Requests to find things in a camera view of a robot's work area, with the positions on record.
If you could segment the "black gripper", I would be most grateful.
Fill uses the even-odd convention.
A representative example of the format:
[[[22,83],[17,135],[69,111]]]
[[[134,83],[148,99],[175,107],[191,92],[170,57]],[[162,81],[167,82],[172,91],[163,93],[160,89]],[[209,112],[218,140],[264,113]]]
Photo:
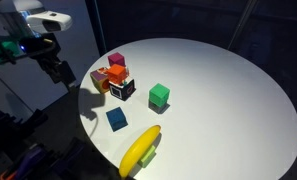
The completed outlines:
[[[62,82],[67,88],[75,86],[75,75],[69,64],[57,57],[61,50],[54,34],[45,34],[40,37],[28,37],[19,41],[22,51],[30,58],[36,60],[40,67],[46,72],[52,72],[54,83]]]

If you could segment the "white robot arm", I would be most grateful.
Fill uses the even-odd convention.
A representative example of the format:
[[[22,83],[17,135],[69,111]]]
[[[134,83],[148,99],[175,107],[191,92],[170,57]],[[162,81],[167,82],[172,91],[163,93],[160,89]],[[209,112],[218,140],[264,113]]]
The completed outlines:
[[[0,22],[7,32],[0,36],[0,65],[31,58],[54,83],[68,90],[76,86],[69,64],[58,58],[61,47],[54,35],[72,26],[69,15],[46,10],[39,0],[0,0]]]

